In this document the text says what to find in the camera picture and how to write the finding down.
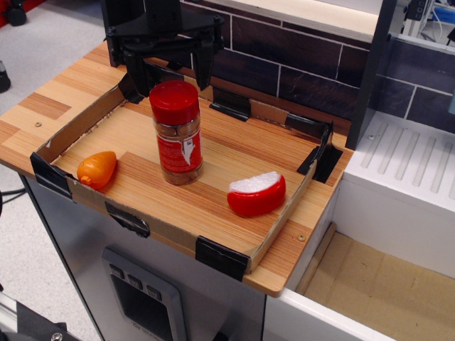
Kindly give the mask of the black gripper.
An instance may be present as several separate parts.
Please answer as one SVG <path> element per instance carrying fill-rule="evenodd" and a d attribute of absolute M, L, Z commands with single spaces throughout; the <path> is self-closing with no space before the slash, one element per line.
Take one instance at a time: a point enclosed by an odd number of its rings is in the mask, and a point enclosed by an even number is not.
<path fill-rule="evenodd" d="M 155 69 L 142 56 L 177 51 L 193 52 L 193 70 L 200 90 L 210 85 L 215 55 L 224 48 L 220 16 L 193 13 L 180 1 L 143 1 L 145 12 L 115 28 L 121 39 L 127 75 L 122 80 L 125 98 L 147 98 L 159 82 Z"/>

